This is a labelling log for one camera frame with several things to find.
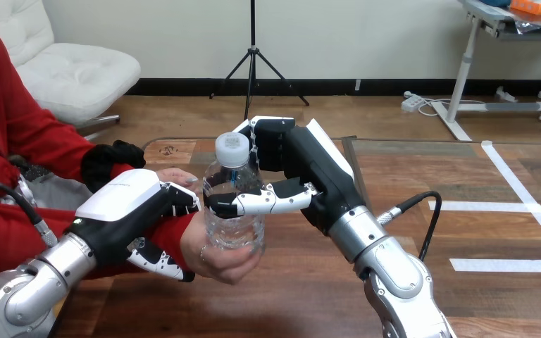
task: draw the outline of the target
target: robotic arm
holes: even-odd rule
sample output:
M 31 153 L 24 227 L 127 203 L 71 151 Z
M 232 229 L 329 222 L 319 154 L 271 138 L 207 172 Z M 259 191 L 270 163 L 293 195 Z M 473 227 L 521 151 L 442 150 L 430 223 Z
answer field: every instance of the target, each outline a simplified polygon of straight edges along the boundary
M 207 208 L 222 218 L 301 209 L 354 264 L 384 337 L 455 337 L 434 301 L 428 269 L 384 228 L 422 196 L 375 218 L 355 189 L 351 166 L 315 120 L 297 127 L 292 118 L 255 117 L 234 131 L 250 136 L 252 163 L 282 170 L 287 180 L 264 190 L 212 195 Z
M 18 203 L 49 246 L 35 259 L 0 273 L 0 338 L 17 337 L 41 325 L 51 308 L 98 266 L 125 260 L 154 273 L 191 282 L 173 258 L 142 233 L 162 215 L 200 209 L 196 195 L 155 172 L 127 171 L 100 189 L 77 210 L 73 224 L 57 241 L 25 200 Z

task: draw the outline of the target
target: bottle cap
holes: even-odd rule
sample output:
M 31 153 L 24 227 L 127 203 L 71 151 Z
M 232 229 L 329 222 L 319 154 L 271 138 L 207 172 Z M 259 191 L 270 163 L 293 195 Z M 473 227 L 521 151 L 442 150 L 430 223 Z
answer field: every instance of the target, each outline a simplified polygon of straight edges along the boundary
M 226 168 L 241 167 L 250 155 L 250 142 L 238 132 L 226 132 L 215 141 L 216 158 Z

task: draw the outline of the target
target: plastic water bottle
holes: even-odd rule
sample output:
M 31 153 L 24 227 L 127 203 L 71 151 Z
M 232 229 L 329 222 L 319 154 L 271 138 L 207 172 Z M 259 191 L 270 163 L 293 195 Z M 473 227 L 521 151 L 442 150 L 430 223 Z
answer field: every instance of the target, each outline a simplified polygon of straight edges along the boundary
M 263 189 L 257 168 L 249 164 L 249 140 L 238 132 L 227 132 L 215 141 L 216 161 L 204 174 L 204 195 L 244 192 Z M 222 249 L 238 249 L 253 244 L 259 249 L 264 243 L 264 215 L 243 215 L 223 219 L 204 209 L 206 234 L 212 245 Z

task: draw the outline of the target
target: table top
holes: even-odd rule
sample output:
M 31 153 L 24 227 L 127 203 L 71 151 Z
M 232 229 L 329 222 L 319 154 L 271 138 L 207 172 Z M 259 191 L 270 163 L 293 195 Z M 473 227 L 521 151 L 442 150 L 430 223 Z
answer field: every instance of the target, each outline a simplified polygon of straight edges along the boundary
M 490 6 L 480 0 L 458 1 L 471 15 L 481 19 L 483 21 L 482 28 L 495 38 L 511 41 L 541 41 L 541 30 L 524 34 L 518 33 L 515 25 L 518 15 L 514 14 L 514 10 Z M 523 20 L 529 21 L 536 17 L 530 14 L 521 15 Z
M 445 201 L 505 207 L 521 202 L 480 144 L 335 143 L 344 153 L 353 150 L 346 157 L 374 213 L 431 189 Z M 495 149 L 541 205 L 541 145 Z M 145 158 L 148 168 L 173 165 L 201 177 L 213 150 L 213 139 L 162 139 L 146 147 Z M 387 231 L 415 255 L 431 215 L 424 201 Z M 152 274 L 82 282 L 55 337 L 382 336 L 352 267 L 300 213 L 267 216 L 265 239 L 259 267 L 235 286 Z M 458 337 L 541 337 L 541 273 L 467 272 L 456 270 L 452 259 L 541 260 L 541 225 L 534 214 L 443 210 L 425 263 L 435 300 Z

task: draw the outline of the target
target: robot finger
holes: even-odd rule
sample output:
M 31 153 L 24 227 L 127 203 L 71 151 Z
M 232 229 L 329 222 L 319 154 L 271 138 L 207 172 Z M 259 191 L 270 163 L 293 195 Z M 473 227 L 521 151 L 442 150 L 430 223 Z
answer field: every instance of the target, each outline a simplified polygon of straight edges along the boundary
M 266 190 L 210 195 L 205 197 L 204 203 L 219 218 L 236 218 L 307 208 L 317 193 L 310 183 L 301 184 L 299 177 L 295 177 L 267 184 Z

